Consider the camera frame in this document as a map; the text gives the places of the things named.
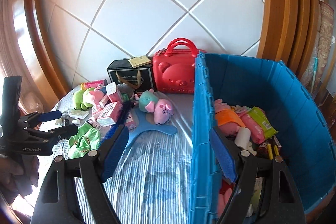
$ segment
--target human hand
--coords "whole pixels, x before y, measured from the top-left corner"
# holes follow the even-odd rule
[[[35,187],[38,186],[39,173],[38,168],[40,162],[37,156],[34,156],[30,168],[27,170],[30,173],[31,184]],[[6,187],[8,190],[15,192],[17,191],[16,184],[14,182],[13,175],[21,176],[23,175],[23,168],[14,160],[5,155],[0,155],[0,183]]]

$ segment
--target blue storage bin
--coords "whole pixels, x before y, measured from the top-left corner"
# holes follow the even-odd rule
[[[335,186],[336,150],[327,123],[310,94],[280,62],[258,58],[203,54],[196,58],[190,224],[217,218],[221,173],[209,143],[217,124],[214,100],[262,108],[279,131],[281,154],[299,190],[305,213]]]

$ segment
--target blue feather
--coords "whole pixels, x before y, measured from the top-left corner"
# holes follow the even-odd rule
[[[102,144],[105,140],[108,140],[109,138],[111,138],[114,135],[114,133],[117,130],[117,128],[121,124],[125,124],[125,120],[126,120],[127,114],[128,114],[128,112],[129,112],[130,109],[131,109],[131,101],[128,100],[128,101],[126,101],[126,102],[123,103],[123,107],[121,109],[121,114],[120,114],[120,116],[118,118],[118,121],[111,126],[110,130],[100,140],[100,144]]]

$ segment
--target bed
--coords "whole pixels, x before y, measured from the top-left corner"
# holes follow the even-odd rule
[[[72,107],[73,89],[54,107],[65,111]],[[146,131],[134,144],[125,149],[114,175],[104,184],[106,193],[121,223],[187,223],[189,208],[189,172],[192,156],[193,95],[163,94],[170,100],[174,115],[169,122],[176,126],[176,135]],[[55,122],[43,123],[40,130],[55,128]],[[68,158],[68,142],[60,141],[52,156],[39,156],[40,179],[38,188],[26,199],[35,204],[40,186],[57,155]],[[80,178],[76,178],[78,200],[85,223],[94,223]]]

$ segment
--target black box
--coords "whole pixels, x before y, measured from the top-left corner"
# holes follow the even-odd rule
[[[107,68],[110,80],[116,84],[121,84],[122,82],[118,80],[116,72],[120,77],[130,82],[133,85],[137,85],[137,74],[138,70],[141,74],[141,86],[136,89],[137,92],[144,92],[145,90],[153,89],[156,91],[154,74],[152,63],[144,65],[141,67],[133,68],[128,62],[128,59],[115,60]]]

